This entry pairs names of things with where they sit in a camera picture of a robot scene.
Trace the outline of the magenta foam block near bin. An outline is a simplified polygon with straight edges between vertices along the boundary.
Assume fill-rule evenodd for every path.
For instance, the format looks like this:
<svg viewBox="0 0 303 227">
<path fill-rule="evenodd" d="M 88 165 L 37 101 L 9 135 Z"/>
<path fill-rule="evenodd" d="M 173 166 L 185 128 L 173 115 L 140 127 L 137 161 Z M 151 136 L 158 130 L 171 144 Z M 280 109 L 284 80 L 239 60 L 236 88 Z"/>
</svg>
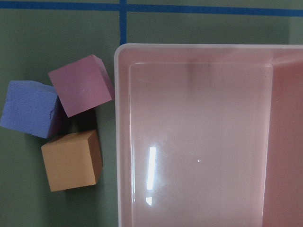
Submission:
<svg viewBox="0 0 303 227">
<path fill-rule="evenodd" d="M 90 55 L 48 73 L 68 117 L 115 98 L 103 61 Z"/>
</svg>

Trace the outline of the red plastic bin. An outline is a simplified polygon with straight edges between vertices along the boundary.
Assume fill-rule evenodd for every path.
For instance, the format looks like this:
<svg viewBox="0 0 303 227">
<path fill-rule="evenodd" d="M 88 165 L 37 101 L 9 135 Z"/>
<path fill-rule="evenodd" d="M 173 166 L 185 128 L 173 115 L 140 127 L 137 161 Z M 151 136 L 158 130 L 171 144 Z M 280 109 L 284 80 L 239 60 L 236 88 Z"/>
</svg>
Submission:
<svg viewBox="0 0 303 227">
<path fill-rule="evenodd" d="M 300 227 L 303 47 L 115 52 L 121 227 Z"/>
</svg>

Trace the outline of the orange foam block right side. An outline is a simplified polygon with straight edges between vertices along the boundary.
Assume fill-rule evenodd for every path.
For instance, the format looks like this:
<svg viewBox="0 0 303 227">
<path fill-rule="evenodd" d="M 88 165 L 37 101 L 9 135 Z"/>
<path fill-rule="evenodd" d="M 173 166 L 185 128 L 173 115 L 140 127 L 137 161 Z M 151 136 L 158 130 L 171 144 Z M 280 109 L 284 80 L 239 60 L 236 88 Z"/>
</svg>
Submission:
<svg viewBox="0 0 303 227">
<path fill-rule="evenodd" d="M 52 192 L 97 184 L 103 161 L 96 130 L 60 136 L 41 151 Z"/>
</svg>

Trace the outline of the purple foam block right side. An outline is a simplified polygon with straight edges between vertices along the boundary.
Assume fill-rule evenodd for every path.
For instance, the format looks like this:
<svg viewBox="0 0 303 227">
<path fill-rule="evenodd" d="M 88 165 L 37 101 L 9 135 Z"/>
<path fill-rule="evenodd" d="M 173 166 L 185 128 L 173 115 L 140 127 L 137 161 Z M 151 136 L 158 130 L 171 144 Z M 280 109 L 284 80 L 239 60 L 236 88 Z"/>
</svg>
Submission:
<svg viewBox="0 0 303 227">
<path fill-rule="evenodd" d="M 32 80 L 12 80 L 0 125 L 47 139 L 60 129 L 61 110 L 54 87 Z"/>
</svg>

